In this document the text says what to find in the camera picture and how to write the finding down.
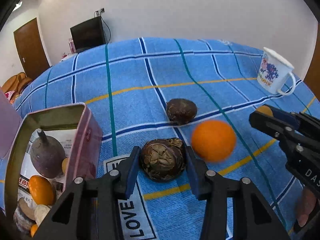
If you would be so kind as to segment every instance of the blue checkered fabric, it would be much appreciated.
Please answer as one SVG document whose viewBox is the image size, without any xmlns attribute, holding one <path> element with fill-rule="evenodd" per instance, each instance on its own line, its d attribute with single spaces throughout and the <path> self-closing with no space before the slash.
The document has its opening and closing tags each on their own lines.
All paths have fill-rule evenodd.
<svg viewBox="0 0 320 240">
<path fill-rule="evenodd" d="M 260 67 L 261 50 L 228 41 L 178 39 L 178 42 L 193 78 L 224 109 L 252 152 L 271 140 L 251 128 L 248 122 L 249 114 L 262 104 L 289 112 L 303 111 L 309 104 L 306 113 L 320 117 L 318 100 L 299 78 L 297 88 L 290 96 L 271 95 L 260 87 L 253 78 L 257 77 Z M 208 96 L 192 84 L 173 39 L 139 38 L 112 43 L 108 45 L 108 58 L 118 155 L 129 154 L 133 146 L 142 147 L 155 138 L 179 137 L 189 145 L 197 123 L 207 119 L 225 120 Z M 283 90 L 292 86 L 290 82 Z M 109 98 L 105 95 L 108 95 L 105 46 L 100 46 L 49 68 L 24 90 L 14 107 L 24 117 L 45 107 L 88 101 L 103 130 L 97 174 L 101 177 L 104 174 L 103 161 L 113 157 Z M 196 103 L 198 113 L 191 123 L 173 126 L 169 122 L 165 104 L 172 98 L 186 98 Z M 247 156 L 248 152 L 238 139 L 233 154 L 226 161 L 208 163 L 208 167 L 221 171 Z M 273 143 L 256 158 L 267 175 L 289 231 L 295 221 L 294 207 L 302 186 L 285 169 L 286 158 L 278 143 Z M 5 168 L 4 159 L 0 165 L 0 179 L 4 179 Z M 274 207 L 268 187 L 253 161 L 226 175 L 231 179 L 244 176 L 255 183 Z M 187 184 L 186 173 L 162 184 L 152 182 L 143 172 L 139 172 L 138 177 L 142 195 L 148 194 L 145 208 L 158 239 L 177 239 L 176 236 L 198 239 L 205 201 L 197 201 L 189 189 L 162 197 L 152 197 L 151 194 Z M 0 204 L 3 208 L 3 194 Z M 228 201 L 226 239 L 232 238 L 232 217 L 232 202 Z"/>
</svg>

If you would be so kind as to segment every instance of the white label patch on cloth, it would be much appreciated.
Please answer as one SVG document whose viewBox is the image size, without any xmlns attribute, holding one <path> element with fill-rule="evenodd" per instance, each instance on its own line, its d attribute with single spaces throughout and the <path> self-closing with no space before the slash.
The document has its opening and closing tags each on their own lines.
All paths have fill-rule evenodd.
<svg viewBox="0 0 320 240">
<path fill-rule="evenodd" d="M 116 156 L 103 162 L 104 174 L 115 169 L 129 155 Z M 124 240 L 159 239 L 151 221 L 138 179 L 128 200 L 118 200 Z"/>
</svg>

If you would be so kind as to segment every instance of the black monitor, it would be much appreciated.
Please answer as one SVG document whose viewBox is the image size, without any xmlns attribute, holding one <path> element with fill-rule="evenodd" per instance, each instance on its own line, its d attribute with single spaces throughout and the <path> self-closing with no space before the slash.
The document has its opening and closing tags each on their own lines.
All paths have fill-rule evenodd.
<svg viewBox="0 0 320 240">
<path fill-rule="evenodd" d="M 70 31 L 77 53 L 106 44 L 101 16 L 80 23 Z"/>
</svg>

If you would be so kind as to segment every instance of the black cable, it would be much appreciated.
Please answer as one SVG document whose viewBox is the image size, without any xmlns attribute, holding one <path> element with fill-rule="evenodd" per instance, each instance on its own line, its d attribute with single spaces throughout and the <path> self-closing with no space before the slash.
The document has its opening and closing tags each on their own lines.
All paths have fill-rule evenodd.
<svg viewBox="0 0 320 240">
<path fill-rule="evenodd" d="M 107 26 L 107 28 L 109 29 L 110 38 L 109 38 L 108 43 L 107 43 L 107 44 L 109 44 L 109 42 L 111 41 L 111 30 L 110 30 L 109 26 L 106 24 L 106 22 L 104 21 L 104 19 L 102 17 L 101 17 L 101 19 L 104 22 L 104 24 Z"/>
</svg>

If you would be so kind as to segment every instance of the mug handle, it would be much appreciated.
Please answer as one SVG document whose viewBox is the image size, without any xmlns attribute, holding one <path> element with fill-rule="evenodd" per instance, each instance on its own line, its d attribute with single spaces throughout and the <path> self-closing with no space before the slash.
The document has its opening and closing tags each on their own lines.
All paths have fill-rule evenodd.
<svg viewBox="0 0 320 240">
<path fill-rule="evenodd" d="M 283 96 L 291 95 L 294 92 L 294 90 L 296 89 L 296 79 L 295 79 L 294 75 L 292 74 L 292 72 L 289 72 L 289 75 L 291 76 L 292 81 L 293 81 L 292 89 L 287 93 L 284 93 L 281 89 L 277 90 L 277 92 Z"/>
</svg>

